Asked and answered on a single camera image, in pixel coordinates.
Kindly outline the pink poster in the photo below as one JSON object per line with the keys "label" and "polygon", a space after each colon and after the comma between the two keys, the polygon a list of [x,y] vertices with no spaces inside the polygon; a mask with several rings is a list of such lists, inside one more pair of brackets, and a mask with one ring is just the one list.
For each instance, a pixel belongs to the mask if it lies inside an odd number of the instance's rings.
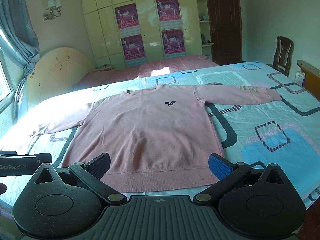
{"label": "pink poster", "polygon": [[133,60],[145,57],[142,36],[133,35],[121,39],[125,60]]}
{"label": "pink poster", "polygon": [[182,29],[178,0],[156,0],[161,31]]}
{"label": "pink poster", "polygon": [[141,34],[136,4],[127,4],[115,9],[120,38]]}
{"label": "pink poster", "polygon": [[185,56],[185,46],[182,29],[162,31],[164,58]]}

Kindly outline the dark brown wooden door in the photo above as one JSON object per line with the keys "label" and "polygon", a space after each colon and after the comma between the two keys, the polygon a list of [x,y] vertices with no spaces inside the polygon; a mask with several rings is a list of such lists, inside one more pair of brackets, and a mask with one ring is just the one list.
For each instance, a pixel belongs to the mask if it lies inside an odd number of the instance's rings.
{"label": "dark brown wooden door", "polygon": [[242,61],[240,0],[208,0],[212,60],[219,65]]}

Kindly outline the grey blue curtain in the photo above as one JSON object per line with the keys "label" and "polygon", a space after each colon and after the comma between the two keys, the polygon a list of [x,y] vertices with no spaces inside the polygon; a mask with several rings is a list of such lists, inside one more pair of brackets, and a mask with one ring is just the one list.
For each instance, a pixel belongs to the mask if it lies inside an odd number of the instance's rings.
{"label": "grey blue curtain", "polygon": [[14,96],[13,116],[18,121],[27,112],[27,76],[40,59],[25,0],[1,0],[1,50],[23,71]]}

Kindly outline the upper right pink poster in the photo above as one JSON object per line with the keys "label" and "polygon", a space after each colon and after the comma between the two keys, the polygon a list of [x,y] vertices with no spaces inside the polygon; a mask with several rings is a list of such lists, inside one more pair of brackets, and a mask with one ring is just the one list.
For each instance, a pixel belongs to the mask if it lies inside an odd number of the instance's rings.
{"label": "upper right pink poster", "polygon": [[182,29],[178,0],[156,0],[161,31]]}

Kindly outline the white corner shelf unit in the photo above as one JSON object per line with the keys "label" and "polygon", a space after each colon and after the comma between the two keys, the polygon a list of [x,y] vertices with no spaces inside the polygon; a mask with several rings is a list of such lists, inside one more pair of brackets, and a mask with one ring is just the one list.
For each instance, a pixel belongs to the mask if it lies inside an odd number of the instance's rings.
{"label": "white corner shelf unit", "polygon": [[202,43],[202,54],[212,60],[212,47],[214,42],[211,37],[211,20],[208,10],[209,0],[197,0],[197,9],[200,21],[200,33]]}

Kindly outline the wooden bed footboard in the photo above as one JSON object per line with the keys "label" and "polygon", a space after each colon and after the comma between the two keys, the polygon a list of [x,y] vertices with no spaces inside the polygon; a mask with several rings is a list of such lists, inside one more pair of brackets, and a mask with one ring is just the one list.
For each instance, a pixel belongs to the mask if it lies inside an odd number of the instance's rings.
{"label": "wooden bed footboard", "polygon": [[303,60],[298,60],[297,65],[305,74],[303,87],[317,99],[320,99],[319,69]]}

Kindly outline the wall lamp with shades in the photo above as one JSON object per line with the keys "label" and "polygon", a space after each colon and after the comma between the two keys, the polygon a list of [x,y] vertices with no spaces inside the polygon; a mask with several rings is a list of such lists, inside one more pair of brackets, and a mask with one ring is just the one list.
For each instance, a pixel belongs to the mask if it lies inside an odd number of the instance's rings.
{"label": "wall lamp with shades", "polygon": [[47,3],[47,13],[43,15],[45,21],[54,20],[61,16],[61,1],[60,0],[49,0]]}

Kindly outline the window frame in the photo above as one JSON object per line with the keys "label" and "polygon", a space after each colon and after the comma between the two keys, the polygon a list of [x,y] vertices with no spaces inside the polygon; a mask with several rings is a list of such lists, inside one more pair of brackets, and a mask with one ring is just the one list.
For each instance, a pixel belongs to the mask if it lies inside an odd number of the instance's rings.
{"label": "window frame", "polygon": [[14,87],[10,72],[1,49],[1,113],[11,104],[14,97]]}

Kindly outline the pink checked bed cover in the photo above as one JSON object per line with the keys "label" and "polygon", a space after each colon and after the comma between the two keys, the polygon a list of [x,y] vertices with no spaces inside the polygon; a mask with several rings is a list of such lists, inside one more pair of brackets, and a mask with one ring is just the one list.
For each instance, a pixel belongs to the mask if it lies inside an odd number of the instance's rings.
{"label": "pink checked bed cover", "polygon": [[186,70],[216,67],[217,63],[204,55],[181,56],[159,61],[150,61],[138,67],[130,67],[116,70],[113,67],[106,67],[87,73],[72,90],[86,89],[101,85],[108,85],[115,82],[134,80],[143,77],[160,76]]}

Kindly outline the cream round headboard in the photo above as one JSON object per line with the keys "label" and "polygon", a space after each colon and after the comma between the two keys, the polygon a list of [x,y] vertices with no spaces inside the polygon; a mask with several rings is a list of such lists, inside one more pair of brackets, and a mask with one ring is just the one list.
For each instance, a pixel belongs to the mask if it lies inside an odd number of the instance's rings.
{"label": "cream round headboard", "polygon": [[70,92],[94,70],[89,58],[76,49],[61,47],[51,50],[39,59],[27,77],[28,109],[48,98]]}

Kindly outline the pink long-sleeve sweatshirt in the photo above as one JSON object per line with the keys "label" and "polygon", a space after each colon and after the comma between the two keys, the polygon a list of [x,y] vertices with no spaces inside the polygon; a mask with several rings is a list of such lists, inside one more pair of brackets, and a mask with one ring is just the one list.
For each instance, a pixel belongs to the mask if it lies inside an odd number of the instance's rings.
{"label": "pink long-sleeve sweatshirt", "polygon": [[34,135],[77,127],[62,162],[86,163],[107,152],[111,166],[102,181],[120,192],[152,192],[201,187],[218,181],[208,167],[223,155],[206,103],[259,105],[279,101],[264,87],[157,85],[88,104],[57,109]]}

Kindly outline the stack of books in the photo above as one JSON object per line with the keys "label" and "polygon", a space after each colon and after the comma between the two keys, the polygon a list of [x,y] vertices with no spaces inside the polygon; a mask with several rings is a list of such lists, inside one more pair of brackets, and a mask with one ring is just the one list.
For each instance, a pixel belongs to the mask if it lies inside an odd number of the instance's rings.
{"label": "stack of books", "polygon": [[111,71],[114,70],[114,67],[112,64],[103,64],[99,67],[97,67],[97,71],[103,72],[103,71]]}

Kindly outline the dark wooden chair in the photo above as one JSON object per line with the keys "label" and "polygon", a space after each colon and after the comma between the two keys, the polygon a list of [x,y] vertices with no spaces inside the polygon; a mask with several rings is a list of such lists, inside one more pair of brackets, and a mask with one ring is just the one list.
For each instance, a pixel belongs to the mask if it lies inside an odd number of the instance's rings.
{"label": "dark wooden chair", "polygon": [[293,49],[294,42],[291,39],[278,36],[276,40],[276,52],[273,57],[273,63],[268,64],[268,66],[288,77],[292,63]]}

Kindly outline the lower right pink poster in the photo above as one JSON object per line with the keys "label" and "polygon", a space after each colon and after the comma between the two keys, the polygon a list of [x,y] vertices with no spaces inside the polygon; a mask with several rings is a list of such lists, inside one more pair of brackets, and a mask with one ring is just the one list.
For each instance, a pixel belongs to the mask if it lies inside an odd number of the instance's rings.
{"label": "lower right pink poster", "polygon": [[185,56],[185,46],[182,29],[162,31],[164,58]]}

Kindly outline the upper left pink poster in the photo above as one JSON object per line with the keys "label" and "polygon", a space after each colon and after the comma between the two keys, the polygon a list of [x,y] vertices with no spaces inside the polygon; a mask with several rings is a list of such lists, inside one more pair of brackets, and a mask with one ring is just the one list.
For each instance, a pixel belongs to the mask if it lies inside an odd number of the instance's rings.
{"label": "upper left pink poster", "polygon": [[127,4],[115,9],[120,38],[141,34],[136,4]]}

